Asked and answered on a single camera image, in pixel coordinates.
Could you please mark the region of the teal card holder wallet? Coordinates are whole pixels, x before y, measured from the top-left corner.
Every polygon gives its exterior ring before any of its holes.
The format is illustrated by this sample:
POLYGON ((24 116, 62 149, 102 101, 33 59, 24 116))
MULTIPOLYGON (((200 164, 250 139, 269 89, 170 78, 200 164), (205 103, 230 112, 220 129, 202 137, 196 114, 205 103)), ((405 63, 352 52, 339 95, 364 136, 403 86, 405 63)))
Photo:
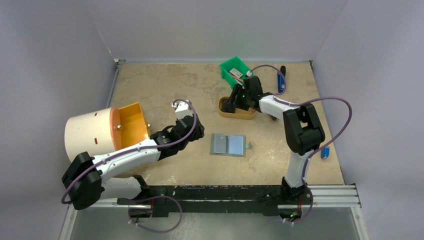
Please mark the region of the teal card holder wallet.
POLYGON ((244 135, 213 133, 210 140, 210 154, 217 156, 245 157, 252 147, 244 135))

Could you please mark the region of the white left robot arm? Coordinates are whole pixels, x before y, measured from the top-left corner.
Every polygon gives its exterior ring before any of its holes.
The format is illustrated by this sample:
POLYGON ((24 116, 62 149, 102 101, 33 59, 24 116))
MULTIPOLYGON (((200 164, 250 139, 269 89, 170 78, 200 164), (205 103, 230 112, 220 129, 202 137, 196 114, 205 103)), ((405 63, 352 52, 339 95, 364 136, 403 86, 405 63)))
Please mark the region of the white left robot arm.
POLYGON ((205 128, 199 118, 185 116, 177 119, 174 125, 124 149, 94 156, 81 152, 61 178, 65 187, 61 203, 72 204, 76 210, 88 208, 106 198, 106 183, 110 179, 135 167, 174 156, 189 142, 204 136, 205 128))

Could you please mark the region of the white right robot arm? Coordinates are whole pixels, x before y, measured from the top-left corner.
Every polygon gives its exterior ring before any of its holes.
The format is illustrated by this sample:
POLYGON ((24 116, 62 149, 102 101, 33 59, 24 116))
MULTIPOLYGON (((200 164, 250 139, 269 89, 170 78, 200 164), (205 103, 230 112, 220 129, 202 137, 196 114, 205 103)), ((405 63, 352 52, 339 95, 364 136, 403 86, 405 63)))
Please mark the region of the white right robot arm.
POLYGON ((268 114, 281 120, 286 143, 291 151, 286 174, 282 178, 280 196, 288 204, 306 192, 306 175, 311 154, 325 140, 325 132, 313 104, 299 105, 278 100, 271 92, 264 92, 260 79, 253 75, 236 83, 230 96, 222 98, 219 110, 234 114, 237 109, 268 114))

